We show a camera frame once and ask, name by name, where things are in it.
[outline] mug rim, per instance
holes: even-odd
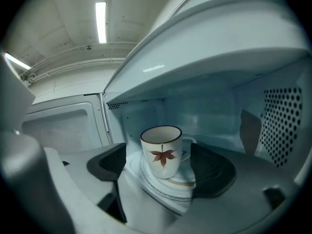
[[[142,135],[143,135],[146,131],[151,130],[151,129],[153,129],[153,128],[157,128],[157,127],[174,127],[174,128],[179,129],[180,134],[179,134],[178,137],[176,137],[176,138],[174,138],[174,139],[172,139],[172,140],[169,140],[169,141],[166,141],[166,142],[160,142],[160,143],[148,142],[148,141],[146,141],[146,140],[144,140],[144,139],[142,138]],[[176,126],[171,126],[171,125],[161,125],[161,126],[156,126],[156,127],[151,127],[151,128],[149,128],[149,129],[146,129],[145,131],[143,131],[143,133],[141,133],[140,139],[141,139],[142,141],[146,142],[146,143],[149,143],[149,144],[159,145],[159,144],[166,144],[166,143],[170,143],[170,142],[172,142],[172,141],[175,141],[175,140],[177,140],[178,138],[180,138],[181,135],[182,135],[182,130],[181,130],[180,128],[178,128],[178,127],[176,127]]]

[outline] ventilation holes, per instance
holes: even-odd
[[[264,94],[267,99],[265,113],[261,115],[264,123],[260,139],[275,166],[282,167],[289,161],[298,137],[302,111],[301,89],[275,88],[265,90]]]
[[[127,102],[119,102],[119,103],[108,103],[108,110],[118,109],[120,105],[128,104]]]

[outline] wall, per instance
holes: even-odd
[[[75,69],[43,78],[28,88],[36,96],[33,104],[68,96],[100,93],[119,64]]]
[[[20,130],[34,96],[25,87],[11,63],[0,54],[0,131]]]
[[[170,15],[184,2],[184,0],[168,0],[165,5],[162,7],[156,19],[153,19],[151,23],[151,27],[148,31],[150,34],[152,31],[157,29],[160,25],[162,25]]]
[[[156,18],[162,13],[164,8],[166,8],[166,5],[169,1],[170,0],[151,0],[150,1],[150,4],[151,4],[151,10],[149,12],[150,15],[144,25],[144,29],[142,30],[141,35],[139,36],[138,42],[140,42],[144,37],[147,36],[147,34],[151,32],[151,28],[153,27]]]

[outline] perforated vent panel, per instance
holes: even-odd
[[[269,89],[265,94],[265,112],[260,142],[276,167],[287,164],[301,123],[301,89]]]
[[[108,110],[118,109],[120,105],[128,104],[127,102],[119,102],[119,103],[108,103]]]
[[[102,168],[120,176],[126,164],[126,150],[120,148],[99,161]]]

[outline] white plate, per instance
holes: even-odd
[[[173,212],[182,215],[187,212],[191,202],[190,201],[176,201],[166,198],[154,190],[146,183],[143,179],[140,169],[141,157],[143,156],[143,151],[137,151],[130,156],[127,156],[127,162],[125,165],[126,170],[129,175],[137,181],[137,183],[142,187],[142,189],[147,192],[152,198],[157,202],[165,206],[166,208],[172,210]]]
[[[192,174],[193,171],[191,169],[191,166],[189,165],[189,160],[186,160],[183,163],[185,164],[180,166],[182,169],[181,172],[177,173],[176,179],[173,178],[161,179],[153,174],[149,165],[147,164],[147,161],[144,158],[144,155],[142,155],[140,162],[141,176],[144,182],[147,184],[147,186],[158,195],[161,195],[165,198],[174,201],[190,202],[192,198],[192,191],[195,184],[194,180],[191,181],[190,178],[188,178],[188,180],[186,181],[183,180],[183,171],[187,171],[187,168],[189,168],[191,172],[187,172],[186,174],[188,175]]]

